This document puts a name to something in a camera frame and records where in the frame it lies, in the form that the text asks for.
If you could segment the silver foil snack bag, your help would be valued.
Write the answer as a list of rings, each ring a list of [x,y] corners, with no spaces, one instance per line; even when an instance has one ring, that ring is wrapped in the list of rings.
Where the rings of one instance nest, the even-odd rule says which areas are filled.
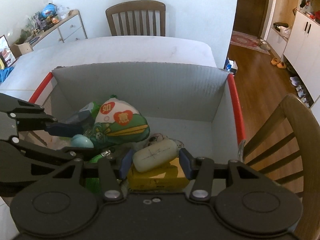
[[[173,138],[169,138],[166,135],[163,135],[162,133],[155,133],[152,134],[149,139],[147,140],[145,147],[148,147],[150,145],[156,144],[158,142],[161,142],[163,140],[172,140],[175,142],[175,144],[177,145],[177,147],[180,148],[184,148],[184,143],[177,140],[177,139],[173,139]]]

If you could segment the wooden chair beside box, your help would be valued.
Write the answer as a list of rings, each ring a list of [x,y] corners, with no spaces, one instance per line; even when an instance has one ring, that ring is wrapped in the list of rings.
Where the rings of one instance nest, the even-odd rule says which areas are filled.
[[[275,182],[290,184],[303,204],[303,214],[295,229],[300,239],[319,239],[319,123],[311,110],[294,94],[286,95],[263,126],[244,146],[242,156],[247,158],[277,128],[287,121],[291,127],[288,135],[264,152],[257,154],[247,165],[256,167],[267,158],[279,154],[282,148],[294,143],[293,151],[280,155],[280,159],[257,169],[269,176],[275,173]]]

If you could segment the red patterned door mat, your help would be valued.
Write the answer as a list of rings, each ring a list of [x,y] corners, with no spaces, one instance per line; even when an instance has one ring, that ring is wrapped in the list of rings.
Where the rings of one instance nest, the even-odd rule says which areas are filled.
[[[233,31],[230,44],[270,55],[268,50],[260,48],[261,40],[252,35]]]

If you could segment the blue cloth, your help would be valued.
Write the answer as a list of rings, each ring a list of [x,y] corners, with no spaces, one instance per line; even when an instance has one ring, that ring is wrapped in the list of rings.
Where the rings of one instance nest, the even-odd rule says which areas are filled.
[[[14,70],[14,67],[6,67],[0,70],[0,83],[3,83],[10,73]]]

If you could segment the large white wall cabinet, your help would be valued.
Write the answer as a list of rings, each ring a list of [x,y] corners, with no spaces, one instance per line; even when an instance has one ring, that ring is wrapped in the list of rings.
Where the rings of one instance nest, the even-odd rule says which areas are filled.
[[[319,102],[319,0],[274,0],[267,42]]]

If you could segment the red white snack bag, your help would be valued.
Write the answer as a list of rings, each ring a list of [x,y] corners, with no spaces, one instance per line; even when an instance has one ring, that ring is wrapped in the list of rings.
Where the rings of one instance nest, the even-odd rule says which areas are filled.
[[[5,67],[10,67],[15,63],[16,57],[11,51],[5,35],[1,36],[0,43],[1,43],[1,60],[3,61]]]

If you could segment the white green plastic bag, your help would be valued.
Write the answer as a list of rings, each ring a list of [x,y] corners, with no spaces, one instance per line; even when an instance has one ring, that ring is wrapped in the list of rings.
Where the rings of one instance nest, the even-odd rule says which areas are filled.
[[[81,126],[83,130],[86,131],[93,127],[100,107],[101,105],[96,102],[90,102],[82,109],[74,112],[70,117],[63,121],[63,123]]]

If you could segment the green white plush sachet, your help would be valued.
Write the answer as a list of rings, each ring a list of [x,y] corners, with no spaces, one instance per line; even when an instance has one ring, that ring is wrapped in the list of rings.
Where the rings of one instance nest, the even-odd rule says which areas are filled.
[[[105,101],[99,109],[90,140],[95,148],[107,148],[148,138],[149,124],[129,103],[117,98]]]

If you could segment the dark wooden door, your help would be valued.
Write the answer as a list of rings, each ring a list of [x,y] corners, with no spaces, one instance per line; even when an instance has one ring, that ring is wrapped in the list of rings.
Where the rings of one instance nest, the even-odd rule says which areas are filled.
[[[266,17],[268,0],[238,0],[233,30],[259,36]]]

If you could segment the red cardboard shoe box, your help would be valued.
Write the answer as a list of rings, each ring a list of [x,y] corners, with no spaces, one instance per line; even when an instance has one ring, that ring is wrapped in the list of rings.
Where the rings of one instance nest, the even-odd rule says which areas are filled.
[[[30,101],[63,121],[112,95],[135,107],[151,133],[183,142],[195,157],[218,164],[241,159],[245,132],[240,101],[233,75],[220,68],[159,62],[57,67]]]

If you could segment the wooden chair at far side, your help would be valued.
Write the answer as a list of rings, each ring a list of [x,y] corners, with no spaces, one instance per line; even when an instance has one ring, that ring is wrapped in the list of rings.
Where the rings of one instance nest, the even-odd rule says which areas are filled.
[[[165,36],[166,6],[153,0],[113,5],[105,10],[112,36]]]

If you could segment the orange slippers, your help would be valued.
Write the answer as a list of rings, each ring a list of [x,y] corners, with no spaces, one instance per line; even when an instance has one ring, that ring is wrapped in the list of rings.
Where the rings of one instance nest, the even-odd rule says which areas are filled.
[[[274,57],[271,60],[271,64],[273,66],[276,66],[279,69],[286,69],[286,64],[283,61],[281,61],[280,59],[278,59],[277,57]]]

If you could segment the white sideboard with drawers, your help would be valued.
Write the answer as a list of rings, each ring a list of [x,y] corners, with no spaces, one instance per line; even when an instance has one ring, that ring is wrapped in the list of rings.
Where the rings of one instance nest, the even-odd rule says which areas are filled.
[[[47,31],[40,32],[35,38],[35,42],[29,42],[33,51],[87,39],[80,11],[71,10],[66,18]]]

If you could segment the blue helmet toy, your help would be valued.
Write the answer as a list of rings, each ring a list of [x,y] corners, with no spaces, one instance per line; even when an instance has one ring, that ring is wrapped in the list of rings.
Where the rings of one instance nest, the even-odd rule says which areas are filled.
[[[42,10],[41,15],[43,18],[56,15],[56,5],[48,3]]]

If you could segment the cardboard box on sideboard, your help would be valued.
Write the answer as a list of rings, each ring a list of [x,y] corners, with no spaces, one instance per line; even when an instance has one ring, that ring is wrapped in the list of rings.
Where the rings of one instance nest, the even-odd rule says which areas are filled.
[[[13,55],[18,58],[24,54],[30,53],[33,51],[32,46],[30,43],[25,42],[23,44],[12,44],[10,46],[10,50],[12,51]]]

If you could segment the yellow rectangular box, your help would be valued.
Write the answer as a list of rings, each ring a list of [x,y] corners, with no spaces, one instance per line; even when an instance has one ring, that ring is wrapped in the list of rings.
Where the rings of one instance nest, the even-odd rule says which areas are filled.
[[[127,180],[133,191],[180,192],[189,184],[178,158],[144,173],[138,172],[132,165]]]

